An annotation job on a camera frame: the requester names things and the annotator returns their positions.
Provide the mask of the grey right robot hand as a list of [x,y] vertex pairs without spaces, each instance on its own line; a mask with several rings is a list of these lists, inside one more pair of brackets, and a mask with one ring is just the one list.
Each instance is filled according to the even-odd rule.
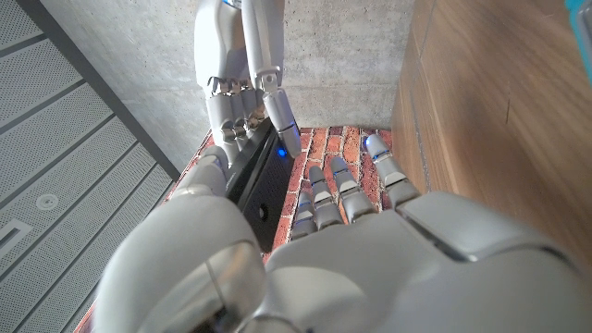
[[232,164],[265,119],[287,153],[302,149],[282,88],[284,0],[202,0],[196,5],[194,63],[214,143]]

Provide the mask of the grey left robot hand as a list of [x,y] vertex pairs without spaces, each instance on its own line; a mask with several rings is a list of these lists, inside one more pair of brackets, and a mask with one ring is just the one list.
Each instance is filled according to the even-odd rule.
[[98,285],[99,332],[587,332],[591,277],[533,228],[461,196],[420,193],[377,135],[366,147],[391,208],[340,158],[263,259],[224,194],[211,146],[119,245]]

